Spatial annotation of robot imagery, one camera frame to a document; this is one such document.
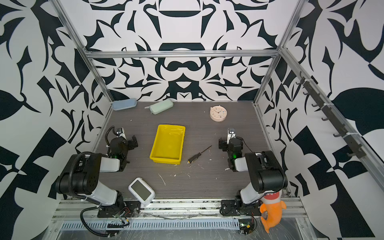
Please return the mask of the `black yellow screwdriver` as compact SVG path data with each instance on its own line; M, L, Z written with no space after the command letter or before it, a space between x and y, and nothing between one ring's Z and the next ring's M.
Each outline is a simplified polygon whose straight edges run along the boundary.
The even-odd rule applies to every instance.
M193 155L192 157L190 157L188 159L188 163L191 164L192 162L194 162L195 160L197 160L201 155L202 153L204 153L206 150L210 149L212 146L209 146L208 148L206 148L205 150L203 150L202 152L198 152L197 154Z

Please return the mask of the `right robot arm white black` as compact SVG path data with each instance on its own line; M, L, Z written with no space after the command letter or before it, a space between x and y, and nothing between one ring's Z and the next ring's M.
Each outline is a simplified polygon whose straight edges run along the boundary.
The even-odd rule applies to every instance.
M219 139L219 149L228 154L229 169L233 172L247 172L250 183L239 190L236 205L242 207L257 201L277 204L282 190L288 186L288 179L272 151L243 153L245 141L229 128L227 138Z

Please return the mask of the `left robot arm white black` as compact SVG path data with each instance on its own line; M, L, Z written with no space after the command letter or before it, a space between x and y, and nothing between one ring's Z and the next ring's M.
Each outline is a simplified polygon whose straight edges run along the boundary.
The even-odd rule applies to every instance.
M124 204L122 194L100 181L101 173L124 171L129 151L139 146L135 135L128 139L123 128L110 127L105 134L107 153L82 152L70 157L55 182L58 194L71 196L101 207Z

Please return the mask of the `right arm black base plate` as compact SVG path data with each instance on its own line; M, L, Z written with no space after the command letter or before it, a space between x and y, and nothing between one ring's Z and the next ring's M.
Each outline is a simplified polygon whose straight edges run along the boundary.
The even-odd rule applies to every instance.
M245 205L240 200L221 200L220 214L224 217L262 215L260 202Z

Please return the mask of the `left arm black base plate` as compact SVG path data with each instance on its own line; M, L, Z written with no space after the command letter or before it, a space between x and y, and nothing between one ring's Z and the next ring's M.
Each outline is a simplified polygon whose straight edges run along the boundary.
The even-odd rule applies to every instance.
M114 218L119 215L122 218L130 218L140 212L141 203L139 201L124 201L123 204L112 206L101 206L98 218Z

